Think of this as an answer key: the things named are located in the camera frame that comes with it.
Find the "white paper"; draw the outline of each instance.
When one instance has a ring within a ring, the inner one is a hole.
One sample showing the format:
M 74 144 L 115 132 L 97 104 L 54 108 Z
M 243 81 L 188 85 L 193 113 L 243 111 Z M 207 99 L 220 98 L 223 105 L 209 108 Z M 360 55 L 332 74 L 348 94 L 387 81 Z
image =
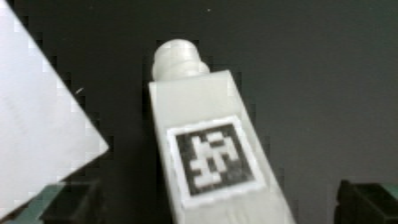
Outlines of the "white paper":
M 106 148 L 0 0 L 0 219 Z

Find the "white tube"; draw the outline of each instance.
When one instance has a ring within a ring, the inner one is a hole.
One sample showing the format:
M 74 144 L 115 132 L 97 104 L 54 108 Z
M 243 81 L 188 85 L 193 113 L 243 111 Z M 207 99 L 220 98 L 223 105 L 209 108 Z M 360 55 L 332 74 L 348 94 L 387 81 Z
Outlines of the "white tube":
M 191 43 L 173 40 L 154 54 L 152 76 L 175 223 L 292 224 L 228 71 L 209 74 Z

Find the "black background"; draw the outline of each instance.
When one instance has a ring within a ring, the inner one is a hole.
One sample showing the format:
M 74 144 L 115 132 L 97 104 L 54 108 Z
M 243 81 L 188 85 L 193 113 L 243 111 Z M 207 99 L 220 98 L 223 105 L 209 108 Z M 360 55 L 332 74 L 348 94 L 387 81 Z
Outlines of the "black background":
M 398 182 L 395 0 L 12 1 L 113 145 L 99 178 L 108 223 L 168 223 L 147 106 L 157 43 L 195 40 L 230 69 L 300 224 L 332 223 L 339 180 Z

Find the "black object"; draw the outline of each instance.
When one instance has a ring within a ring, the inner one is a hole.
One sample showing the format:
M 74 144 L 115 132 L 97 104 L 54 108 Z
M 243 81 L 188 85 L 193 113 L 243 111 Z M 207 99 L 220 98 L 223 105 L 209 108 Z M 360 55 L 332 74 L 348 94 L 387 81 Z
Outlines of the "black object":
M 398 224 L 398 199 L 376 183 L 340 181 L 333 224 Z
M 104 224 L 99 182 L 47 185 L 6 224 Z
M 44 224 L 102 224 L 102 204 L 97 182 L 67 184 L 40 215 Z

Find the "white label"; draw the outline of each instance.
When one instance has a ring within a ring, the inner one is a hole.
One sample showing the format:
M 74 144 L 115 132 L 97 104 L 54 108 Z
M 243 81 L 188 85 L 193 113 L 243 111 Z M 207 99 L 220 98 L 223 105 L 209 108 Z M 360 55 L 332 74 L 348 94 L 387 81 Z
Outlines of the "white label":
M 236 116 L 170 128 L 166 138 L 184 208 L 264 186 Z

